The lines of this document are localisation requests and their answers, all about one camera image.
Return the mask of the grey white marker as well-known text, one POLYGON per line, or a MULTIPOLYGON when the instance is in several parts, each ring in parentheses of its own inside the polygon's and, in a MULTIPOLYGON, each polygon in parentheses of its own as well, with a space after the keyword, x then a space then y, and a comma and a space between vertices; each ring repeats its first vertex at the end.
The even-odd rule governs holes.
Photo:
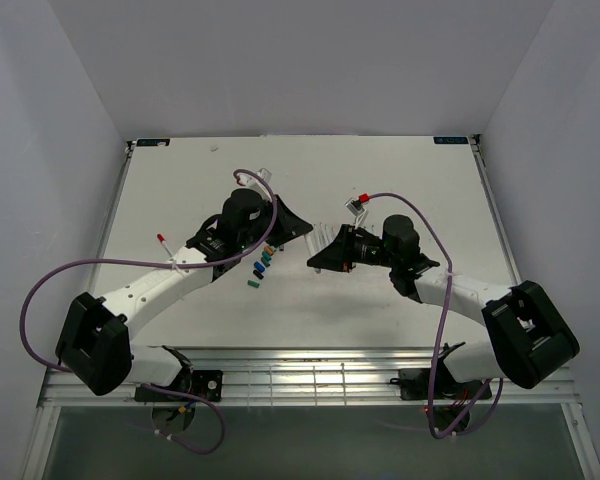
POLYGON ((314 233, 314 239, 316 239, 317 241, 321 241, 321 238, 322 238, 321 237, 321 232, 322 232, 322 230, 321 230, 320 225, 319 224, 315 224, 314 225, 314 232, 313 232, 314 233))

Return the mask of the red capped white marker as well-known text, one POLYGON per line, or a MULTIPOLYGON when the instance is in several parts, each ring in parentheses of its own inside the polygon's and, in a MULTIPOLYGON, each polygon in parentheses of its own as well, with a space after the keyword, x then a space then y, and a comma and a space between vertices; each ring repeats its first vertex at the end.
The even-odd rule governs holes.
POLYGON ((170 262, 175 262, 176 255, 175 255, 174 251, 171 249, 171 247, 168 245, 165 237, 161 233, 157 233, 156 239, 158 240, 158 242, 160 243, 162 248, 165 250, 165 252, 169 255, 170 262))

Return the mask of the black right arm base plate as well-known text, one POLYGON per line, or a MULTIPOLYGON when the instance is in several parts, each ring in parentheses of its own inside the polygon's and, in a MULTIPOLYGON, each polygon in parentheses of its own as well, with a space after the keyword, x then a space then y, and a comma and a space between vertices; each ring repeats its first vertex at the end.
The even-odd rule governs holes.
MULTIPOLYGON (((430 369, 429 368, 404 368, 400 369, 397 376, 389 380, 389 384, 400 390, 402 400, 426 400, 428 398, 430 369)), ((450 375, 443 374, 435 379, 435 400, 471 400, 482 388, 479 380, 469 382, 456 382, 450 375)))

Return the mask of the right aluminium side rail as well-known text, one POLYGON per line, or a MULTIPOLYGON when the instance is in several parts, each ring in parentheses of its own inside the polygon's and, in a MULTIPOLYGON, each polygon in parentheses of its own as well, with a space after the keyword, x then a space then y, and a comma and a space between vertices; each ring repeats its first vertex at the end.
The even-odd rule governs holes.
POLYGON ((521 279, 487 178, 480 136, 470 135, 468 140, 505 264, 511 279, 518 283, 516 286, 502 286, 482 282, 478 286, 472 286, 469 290, 471 308, 477 312, 477 320, 487 328, 491 348, 499 364, 528 363, 533 352, 541 349, 550 337, 549 325, 542 310, 545 305, 544 291, 539 285, 521 279))

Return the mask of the blue label sticker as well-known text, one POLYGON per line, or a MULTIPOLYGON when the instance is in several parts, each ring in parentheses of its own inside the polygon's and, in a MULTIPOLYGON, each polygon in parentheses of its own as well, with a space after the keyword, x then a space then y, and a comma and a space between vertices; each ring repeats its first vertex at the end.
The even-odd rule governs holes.
POLYGON ((171 143, 169 138, 150 138, 150 139, 138 139, 135 142, 135 146, 138 148, 142 147, 167 147, 171 143))
POLYGON ((467 145, 469 140, 466 136, 434 136, 436 145, 467 145))

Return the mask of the aluminium frame rail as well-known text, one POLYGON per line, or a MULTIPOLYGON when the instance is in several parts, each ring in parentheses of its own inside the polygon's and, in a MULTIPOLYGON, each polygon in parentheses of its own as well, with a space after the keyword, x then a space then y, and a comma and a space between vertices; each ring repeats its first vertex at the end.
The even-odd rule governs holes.
MULTIPOLYGON (((221 407, 353 407, 424 405, 402 401, 390 385, 400 369, 430 366, 430 348, 410 349, 182 349, 197 370, 223 372, 221 407)), ((72 374, 46 374, 40 407, 141 406, 135 385, 95 396, 72 374)), ((580 395, 568 367, 533 390, 505 380, 500 405, 577 404, 580 395)))

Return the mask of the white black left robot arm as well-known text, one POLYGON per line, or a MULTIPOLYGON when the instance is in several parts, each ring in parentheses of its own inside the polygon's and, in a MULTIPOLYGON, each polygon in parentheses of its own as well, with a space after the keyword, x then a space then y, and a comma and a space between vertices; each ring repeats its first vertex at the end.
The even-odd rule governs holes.
POLYGON ((170 399, 185 397, 191 362, 173 347, 135 345, 133 339, 175 302, 238 265, 238 255, 258 242, 279 247, 312 229, 280 198, 233 191, 163 268, 99 298, 88 292, 76 297, 56 346, 59 360, 97 396, 129 382, 154 384, 170 399))

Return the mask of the blue label sticker right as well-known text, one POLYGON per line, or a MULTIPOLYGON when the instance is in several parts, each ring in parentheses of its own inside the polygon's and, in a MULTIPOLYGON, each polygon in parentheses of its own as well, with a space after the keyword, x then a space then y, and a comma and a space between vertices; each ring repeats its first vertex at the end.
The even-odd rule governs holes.
POLYGON ((467 145, 469 140, 466 136, 434 136, 436 145, 467 145))

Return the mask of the light blue white marker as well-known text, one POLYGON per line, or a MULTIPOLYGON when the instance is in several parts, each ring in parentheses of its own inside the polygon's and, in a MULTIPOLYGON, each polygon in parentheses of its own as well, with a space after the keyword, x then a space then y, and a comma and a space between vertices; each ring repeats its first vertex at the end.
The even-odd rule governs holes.
POLYGON ((328 244, 330 242, 330 237, 329 237, 329 233, 328 233, 328 227, 326 224, 321 223, 320 224, 320 234, 321 234, 321 238, 322 240, 328 244))

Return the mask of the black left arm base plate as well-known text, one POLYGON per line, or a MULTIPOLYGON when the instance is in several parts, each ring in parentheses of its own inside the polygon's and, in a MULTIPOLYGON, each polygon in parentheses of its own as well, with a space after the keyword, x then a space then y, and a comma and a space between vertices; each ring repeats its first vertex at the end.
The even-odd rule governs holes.
MULTIPOLYGON (((222 400, 223 377, 224 372, 222 370, 193 370, 189 373, 180 374, 167 389, 195 395, 218 403, 222 400)), ((187 401, 185 397, 159 393, 143 386, 135 389, 134 400, 146 403, 187 401)))

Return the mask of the blue label sticker left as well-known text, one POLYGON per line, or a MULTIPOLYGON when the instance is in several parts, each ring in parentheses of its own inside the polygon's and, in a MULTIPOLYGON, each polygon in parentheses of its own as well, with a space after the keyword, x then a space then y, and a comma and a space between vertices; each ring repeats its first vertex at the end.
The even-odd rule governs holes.
POLYGON ((171 143, 169 138, 150 138, 150 139, 138 139, 135 142, 135 146, 138 148, 142 147, 167 147, 171 143))

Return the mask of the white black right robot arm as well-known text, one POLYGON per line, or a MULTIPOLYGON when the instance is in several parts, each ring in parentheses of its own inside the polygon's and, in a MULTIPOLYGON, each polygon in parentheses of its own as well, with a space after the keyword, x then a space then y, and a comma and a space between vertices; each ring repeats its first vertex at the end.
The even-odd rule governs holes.
POLYGON ((575 358, 580 345, 539 284, 490 284, 453 275, 420 248, 412 220, 391 215, 376 236, 344 224, 337 232, 307 235, 308 267, 349 273, 355 266, 385 267, 394 289, 423 305, 475 321, 488 333, 485 341, 439 349, 431 382, 444 397, 454 397, 468 382, 506 378, 532 389, 575 358))

